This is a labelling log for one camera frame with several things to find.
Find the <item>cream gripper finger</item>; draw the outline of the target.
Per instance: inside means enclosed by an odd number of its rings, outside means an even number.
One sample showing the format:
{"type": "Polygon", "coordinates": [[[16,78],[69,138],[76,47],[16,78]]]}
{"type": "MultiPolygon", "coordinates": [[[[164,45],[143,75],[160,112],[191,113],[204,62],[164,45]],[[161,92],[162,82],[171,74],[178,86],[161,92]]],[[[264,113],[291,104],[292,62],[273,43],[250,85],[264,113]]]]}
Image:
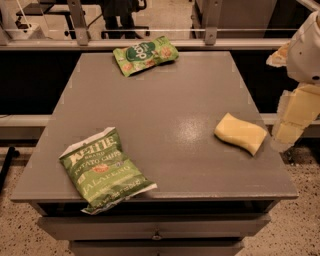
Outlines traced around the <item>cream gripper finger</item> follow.
{"type": "Polygon", "coordinates": [[[277,51],[272,53],[266,60],[266,64],[272,67],[286,67],[287,66],[287,52],[289,42],[282,45],[277,51]]]}
{"type": "Polygon", "coordinates": [[[320,86],[300,83],[293,91],[284,90],[272,129],[276,144],[294,144],[320,115],[320,86]]]}

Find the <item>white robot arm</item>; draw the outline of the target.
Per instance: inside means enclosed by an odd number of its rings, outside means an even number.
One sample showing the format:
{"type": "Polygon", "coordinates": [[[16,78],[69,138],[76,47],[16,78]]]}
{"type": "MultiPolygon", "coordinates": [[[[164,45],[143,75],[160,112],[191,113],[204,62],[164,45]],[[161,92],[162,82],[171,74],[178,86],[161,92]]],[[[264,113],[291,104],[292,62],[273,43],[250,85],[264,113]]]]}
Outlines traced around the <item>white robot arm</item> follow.
{"type": "Polygon", "coordinates": [[[272,129],[273,143],[286,150],[320,114],[319,12],[311,13],[291,40],[267,58],[266,64],[285,67],[288,77],[298,82],[292,92],[283,91],[272,129]]]}

